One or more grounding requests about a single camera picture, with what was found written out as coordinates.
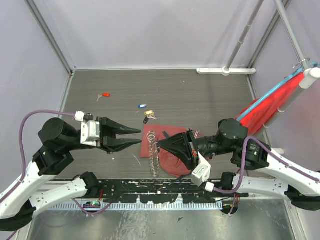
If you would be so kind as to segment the key with yellow tag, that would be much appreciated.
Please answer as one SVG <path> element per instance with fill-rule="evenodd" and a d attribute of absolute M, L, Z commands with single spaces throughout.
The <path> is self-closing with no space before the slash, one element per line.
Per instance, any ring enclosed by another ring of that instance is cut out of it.
<path fill-rule="evenodd" d="M 157 118 L 155 117 L 155 112 L 153 110 L 148 110 L 144 112 L 145 116 L 147 119 L 153 119 L 156 120 Z"/>

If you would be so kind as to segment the key with black tag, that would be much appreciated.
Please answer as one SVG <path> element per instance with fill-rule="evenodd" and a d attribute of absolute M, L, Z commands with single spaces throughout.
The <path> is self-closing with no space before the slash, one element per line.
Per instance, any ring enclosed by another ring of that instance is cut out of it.
<path fill-rule="evenodd" d="M 144 120 L 143 120 L 143 123 L 144 123 L 144 124 L 147 124 L 148 121 L 149 121 L 149 118 L 146 116 L 146 117 L 144 118 Z"/>

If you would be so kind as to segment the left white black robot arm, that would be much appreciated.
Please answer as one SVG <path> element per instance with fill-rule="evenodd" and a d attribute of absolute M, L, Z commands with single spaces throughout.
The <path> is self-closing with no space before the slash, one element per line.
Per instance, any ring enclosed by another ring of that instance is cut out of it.
<path fill-rule="evenodd" d="M 93 172 L 84 172 L 70 183 L 38 193 L 40 187 L 54 179 L 74 158 L 75 150 L 99 149 L 108 154 L 123 151 L 140 144 L 140 139 L 117 138 L 118 135 L 141 133 L 140 129 L 117 123 L 107 117 L 93 118 L 91 114 L 77 112 L 75 120 L 79 130 L 60 118 L 49 119 L 38 132 L 42 147 L 33 155 L 24 178 L 18 187 L 2 193 L 0 203 L 0 230 L 14 232 L 28 225 L 43 211 L 75 198 L 95 198 L 101 186 Z"/>

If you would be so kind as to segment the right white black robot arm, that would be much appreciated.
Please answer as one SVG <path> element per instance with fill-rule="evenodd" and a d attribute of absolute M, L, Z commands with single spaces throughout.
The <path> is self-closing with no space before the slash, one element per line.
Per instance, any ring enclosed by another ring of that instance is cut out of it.
<path fill-rule="evenodd" d="M 283 157 L 276 149 L 253 136 L 239 121 L 218 123 L 215 135 L 195 138 L 192 130 L 158 141 L 157 145 L 180 159 L 191 171 L 191 182 L 207 192 L 225 197 L 258 194 L 290 201 L 306 211 L 320 209 L 320 173 Z M 214 156 L 232 154 L 238 173 L 225 172 L 218 183 L 209 181 Z"/>

